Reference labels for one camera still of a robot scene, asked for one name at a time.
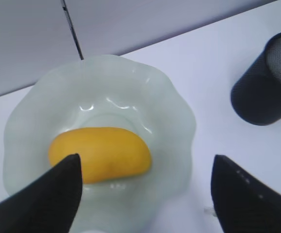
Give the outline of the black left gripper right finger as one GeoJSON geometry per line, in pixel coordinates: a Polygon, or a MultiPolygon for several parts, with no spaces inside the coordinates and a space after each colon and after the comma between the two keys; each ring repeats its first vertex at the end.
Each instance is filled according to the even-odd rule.
{"type": "Polygon", "coordinates": [[[225,155],[216,155],[211,196],[225,233],[281,233],[281,194],[225,155]]]}

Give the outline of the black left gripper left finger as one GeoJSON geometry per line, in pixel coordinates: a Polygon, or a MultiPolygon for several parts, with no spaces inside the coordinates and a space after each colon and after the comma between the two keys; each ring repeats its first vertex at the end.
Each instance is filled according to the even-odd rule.
{"type": "Polygon", "coordinates": [[[69,232],[82,191],[80,156],[72,154],[0,202],[0,233],[69,232]]]}

